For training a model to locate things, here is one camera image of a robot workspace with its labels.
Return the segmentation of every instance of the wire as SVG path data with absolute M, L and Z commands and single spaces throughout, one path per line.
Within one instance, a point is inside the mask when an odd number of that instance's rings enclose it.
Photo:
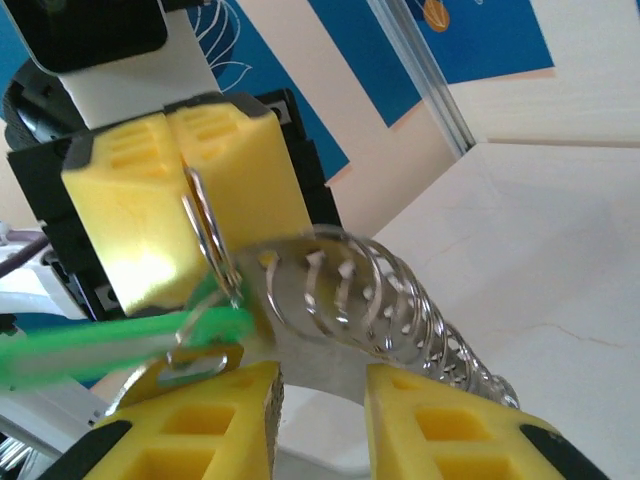
M 46 235 L 40 235 L 36 240 L 32 241 L 29 245 L 24 247 L 15 255 L 7 258 L 4 262 L 0 263 L 0 278 L 6 277 L 14 270 L 17 270 L 22 265 L 27 263 L 38 253 L 44 250 L 49 245 L 49 239 Z
M 10 242 L 34 242 L 42 235 L 38 230 L 10 230 L 6 237 Z

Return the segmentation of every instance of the white wall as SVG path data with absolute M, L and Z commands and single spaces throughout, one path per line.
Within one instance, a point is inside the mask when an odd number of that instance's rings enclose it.
M 636 0 L 531 3 L 555 68 L 450 86 L 476 138 L 640 145 Z
M 4 140 L 4 127 L 0 119 L 0 220 L 14 228 L 36 227 L 38 222 L 6 160 L 9 147 Z

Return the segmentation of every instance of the metal spring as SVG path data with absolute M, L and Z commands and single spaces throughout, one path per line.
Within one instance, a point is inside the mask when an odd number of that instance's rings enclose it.
M 234 304 L 242 296 L 242 278 L 220 234 L 202 177 L 191 168 L 185 169 L 185 174 L 193 199 L 185 196 L 183 203 L 220 286 L 201 308 L 209 308 L 224 297 Z M 308 264 L 304 266 L 306 282 L 301 301 L 321 336 L 296 327 L 279 301 L 280 295 L 291 292 L 274 290 L 281 260 L 276 252 L 299 251 L 303 244 L 314 248 L 304 255 Z M 330 338 L 442 383 L 519 408 L 511 385 L 489 372 L 458 330 L 443 319 L 409 266 L 378 242 L 338 227 L 317 225 L 308 233 L 263 247 L 253 253 L 263 257 L 259 262 L 266 270 L 269 306 L 277 319 L 300 338 L 314 343 Z M 329 301 L 319 289 L 324 286 L 326 290 L 328 283 L 329 290 L 335 292 Z M 178 347 L 191 335 L 199 317 L 194 311 L 176 332 Z M 172 352 L 167 357 L 172 365 Z
M 301 238 L 319 246 L 307 255 L 303 301 L 325 341 L 331 338 L 442 383 L 519 408 L 509 383 L 492 375 L 458 330 L 443 319 L 403 260 L 374 240 L 332 226 L 316 226 Z M 336 255 L 342 256 L 337 262 Z M 283 314 L 278 292 L 272 288 L 278 269 L 279 258 L 274 255 L 266 275 L 269 303 L 276 317 L 296 335 L 322 341 Z M 334 270 L 334 277 L 339 274 L 332 285 L 336 287 L 333 305 L 321 298 L 321 281 L 327 278 L 323 269 Z M 364 308 L 357 308 L 358 303 Z

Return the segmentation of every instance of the white table surface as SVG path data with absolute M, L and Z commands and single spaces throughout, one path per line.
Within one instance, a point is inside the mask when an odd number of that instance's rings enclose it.
M 640 478 L 640 150 L 476 146 L 376 239 L 524 411 Z

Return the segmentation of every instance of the metal frame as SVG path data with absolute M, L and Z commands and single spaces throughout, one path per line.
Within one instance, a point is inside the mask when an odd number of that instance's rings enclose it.
M 459 155 L 476 144 L 429 46 L 404 0 L 367 0 L 418 93 L 439 115 Z

